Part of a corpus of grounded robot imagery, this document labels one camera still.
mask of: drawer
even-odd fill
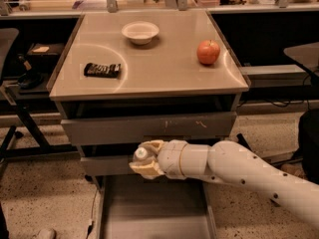
[[[108,176],[101,191],[97,238],[217,238],[207,187],[200,181]]]
[[[63,119],[72,145],[141,142],[154,138],[201,139],[230,134],[236,112],[135,116],[98,119]]]
[[[134,174],[129,163],[132,161],[131,155],[109,155],[98,157],[82,157],[81,163],[89,176]]]

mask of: white bowl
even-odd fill
[[[136,21],[125,25],[122,34],[132,43],[144,45],[149,43],[159,31],[159,27],[151,22]]]

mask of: tiled floor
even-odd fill
[[[236,140],[241,132],[262,157],[293,151],[298,146],[301,114],[291,110],[268,115],[245,113],[235,122],[230,139]],[[0,139],[6,130],[0,128]],[[25,135],[17,140],[16,147],[35,145],[28,132],[21,130]],[[51,143],[68,142],[59,125],[44,125],[41,130]],[[0,200],[11,239],[36,238],[44,227],[56,229],[59,239],[85,239],[89,220],[96,217],[100,195],[84,176],[77,153],[3,162]],[[318,230],[258,193],[226,185],[209,185],[208,190],[218,238],[319,238]],[[96,227],[89,238],[96,238]]]

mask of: cabinet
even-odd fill
[[[146,45],[121,29],[133,21],[159,26]],[[196,48],[217,40],[218,61],[198,62]],[[84,76],[87,63],[120,63],[117,79]],[[248,84],[203,10],[87,13],[50,92],[88,175],[131,173],[128,162],[141,141],[204,140],[228,136]]]

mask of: table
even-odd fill
[[[158,25],[159,35],[136,46],[121,29],[141,20]],[[205,39],[216,40],[221,48],[211,66],[196,57],[197,45]],[[121,76],[87,78],[89,62],[121,63]],[[130,173],[127,157],[106,145],[228,136],[240,95],[247,90],[206,11],[95,12],[84,16],[50,99],[86,172],[100,176]]]
[[[309,74],[312,85],[319,85],[319,76],[316,75],[319,69],[319,42],[289,47],[284,49],[284,53]]]
[[[159,35],[136,46],[121,29],[141,20],[158,25]],[[196,57],[197,45],[205,39],[216,40],[221,48],[211,66]],[[84,68],[90,62],[121,63],[122,72],[118,79],[88,78]],[[201,182],[144,183],[129,175],[129,162],[141,141],[228,136],[240,95],[249,88],[237,66],[203,10],[84,15],[62,67],[56,68],[60,73],[50,98],[101,192],[99,238],[139,238],[140,232],[145,238],[215,237]],[[165,195],[175,198],[165,200]],[[104,210],[109,212],[107,224],[102,222]]]

